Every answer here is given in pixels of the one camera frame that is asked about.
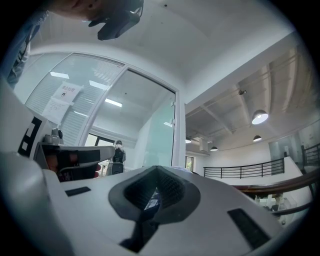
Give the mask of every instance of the white wall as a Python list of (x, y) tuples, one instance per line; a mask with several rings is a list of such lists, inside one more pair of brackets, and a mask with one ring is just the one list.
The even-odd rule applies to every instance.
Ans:
[(125, 162), (124, 169), (126, 171), (132, 171), (135, 168), (135, 148), (130, 147), (130, 145), (123, 145), (125, 150)]
[(211, 151), (205, 159), (205, 167), (232, 167), (259, 164), (270, 161), (270, 150), (267, 142), (239, 148)]
[(205, 175), (204, 162), (209, 156), (186, 152), (187, 157), (193, 158), (193, 171), (201, 176)]
[(130, 116), (104, 115), (101, 112), (96, 116), (93, 126), (103, 129), (105, 134), (109, 133), (109, 137), (114, 138), (114, 134), (118, 134), (119, 137), (129, 137), (132, 141), (137, 140), (141, 128), (141, 124)]
[(144, 165), (147, 141), (149, 136), (151, 119), (149, 119), (138, 133), (138, 138), (134, 148), (135, 160), (134, 168), (141, 168)]

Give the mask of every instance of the white ceiling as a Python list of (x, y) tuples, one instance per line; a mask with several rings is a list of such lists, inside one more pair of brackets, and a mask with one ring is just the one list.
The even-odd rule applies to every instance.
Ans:
[[(301, 47), (293, 48), (190, 112), (187, 136), (195, 141), (207, 139), (227, 150), (253, 144), (255, 135), (262, 137), (261, 142), (275, 140), (317, 121), (320, 92), (306, 57)], [(241, 96), (239, 90), (246, 93)], [(256, 110), (265, 110), (269, 119), (252, 125)]]
[(197, 56), (203, 54), (204, 49), (218, 52), (234, 37), (239, 39), (243, 32), (250, 30), (242, 21), (261, 14), (258, 4), (252, 0), (145, 0), (144, 3), (139, 24), (120, 38), (103, 42), (97, 39), (102, 24), (89, 28), (88, 22), (52, 13), (32, 40), (31, 48), (47, 42), (114, 46), (150, 58), (188, 80), (190, 74), (196, 72), (192, 63), (199, 62)]

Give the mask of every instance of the printed notice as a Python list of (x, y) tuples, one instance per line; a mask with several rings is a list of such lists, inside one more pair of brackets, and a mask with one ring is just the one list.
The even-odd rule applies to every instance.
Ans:
[(78, 95), (81, 89), (82, 86), (64, 81), (58, 88), (58, 90), (55, 91), (52, 98), (70, 104), (74, 101), (75, 97)]
[(47, 118), (49, 121), (60, 125), (64, 118), (70, 104), (62, 100), (51, 98), (48, 104), (45, 106), (42, 116)]

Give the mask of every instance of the glass partition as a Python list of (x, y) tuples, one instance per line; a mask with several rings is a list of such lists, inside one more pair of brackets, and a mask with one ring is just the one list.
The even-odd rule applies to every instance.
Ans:
[(152, 113), (143, 166), (171, 166), (174, 138), (175, 95), (167, 91)]
[(14, 93), (19, 100), (25, 104), (37, 85), (68, 55), (69, 53), (31, 55), (25, 64), (25, 68), (19, 82), (14, 87)]
[(54, 68), (45, 69), (46, 75), (42, 80), (32, 81), (32, 83), (38, 82), (38, 84), (25, 103), (28, 108), (40, 115), (43, 115), (52, 96), (60, 90), (63, 84), (81, 87), (80, 92), (73, 100), (73, 105), (67, 109), (61, 122), (51, 122), (53, 128), (59, 127), (62, 130), (65, 145), (78, 146), (84, 126), (93, 109), (109, 88), (111, 81), (122, 71), (124, 65), (82, 54), (66, 56), (68, 54), (45, 54), (24, 73), (20, 83), (25, 83), (32, 76), (37, 76), (33, 67), (36, 68), (38, 62), (43, 59), (47, 59), (47, 62), (49, 60), (55, 61), (53, 62), (56, 65)]

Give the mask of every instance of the window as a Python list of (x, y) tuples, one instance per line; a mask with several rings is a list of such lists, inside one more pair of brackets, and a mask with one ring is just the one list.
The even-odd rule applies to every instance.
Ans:
[[(86, 147), (93, 147), (93, 146), (105, 147), (105, 146), (113, 146), (114, 143), (115, 143), (114, 140), (96, 136), (90, 133), (88, 135), (88, 138), (86, 139), (85, 146)], [(99, 163), (101, 165), (101, 170), (98, 171), (100, 177), (104, 175), (104, 171), (105, 171), (105, 175), (107, 174), (109, 163), (110, 163), (110, 159), (107, 159)]]
[(194, 171), (194, 158), (190, 156), (185, 157), (185, 168), (190, 172)]
[(89, 134), (88, 138), (86, 139), (85, 146), (86, 147), (93, 147), (93, 146), (113, 146), (115, 141), (112, 139), (100, 137), (97, 135)]

